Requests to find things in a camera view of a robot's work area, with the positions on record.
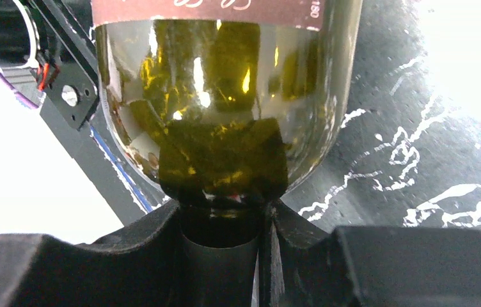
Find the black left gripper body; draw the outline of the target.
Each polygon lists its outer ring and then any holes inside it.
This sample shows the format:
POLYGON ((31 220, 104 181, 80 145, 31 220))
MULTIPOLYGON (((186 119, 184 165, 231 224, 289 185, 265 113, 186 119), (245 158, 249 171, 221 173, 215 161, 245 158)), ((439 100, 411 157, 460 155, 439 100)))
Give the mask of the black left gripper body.
POLYGON ((92 27, 90 1, 0 1, 0 68, 28 69, 77 130, 99 102, 92 27))

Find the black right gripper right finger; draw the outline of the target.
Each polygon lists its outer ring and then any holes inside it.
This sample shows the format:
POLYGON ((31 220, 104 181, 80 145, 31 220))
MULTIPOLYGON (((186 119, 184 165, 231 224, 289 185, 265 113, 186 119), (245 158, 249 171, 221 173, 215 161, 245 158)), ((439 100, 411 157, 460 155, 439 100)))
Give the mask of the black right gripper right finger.
POLYGON ((481 231, 338 226, 270 207, 269 306, 481 306, 481 231))

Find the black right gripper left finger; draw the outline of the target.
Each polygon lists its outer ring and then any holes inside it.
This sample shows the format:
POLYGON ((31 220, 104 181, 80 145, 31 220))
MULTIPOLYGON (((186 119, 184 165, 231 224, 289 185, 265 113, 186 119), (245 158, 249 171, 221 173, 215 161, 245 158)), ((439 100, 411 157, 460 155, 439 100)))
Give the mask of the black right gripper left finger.
POLYGON ((0 306, 175 306, 179 207, 92 244, 0 234, 0 306))

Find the green wine bottle grey foil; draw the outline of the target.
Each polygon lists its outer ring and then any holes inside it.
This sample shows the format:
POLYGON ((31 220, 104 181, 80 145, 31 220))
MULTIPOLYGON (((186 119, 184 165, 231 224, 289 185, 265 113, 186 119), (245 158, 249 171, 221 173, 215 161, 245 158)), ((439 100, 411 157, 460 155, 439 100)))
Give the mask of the green wine bottle grey foil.
POLYGON ((108 124, 179 207, 179 306, 249 306, 272 202, 335 142, 361 1, 92 1, 108 124))

